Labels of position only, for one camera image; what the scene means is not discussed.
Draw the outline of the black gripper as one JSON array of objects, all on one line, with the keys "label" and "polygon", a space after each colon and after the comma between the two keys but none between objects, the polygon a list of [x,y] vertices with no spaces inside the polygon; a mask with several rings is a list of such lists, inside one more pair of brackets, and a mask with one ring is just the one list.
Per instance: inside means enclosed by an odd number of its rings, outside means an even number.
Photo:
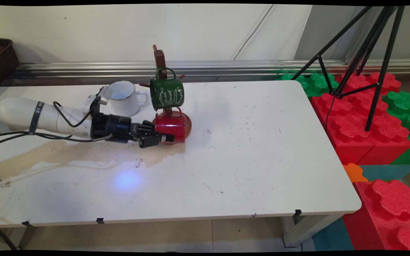
[{"label": "black gripper", "polygon": [[143,120],[142,124],[133,123],[130,117],[101,112],[92,116],[90,136],[95,140],[104,138],[106,141],[124,144],[128,141],[138,141],[140,148],[173,142],[175,139],[173,134],[156,132],[154,123],[147,120]]}]

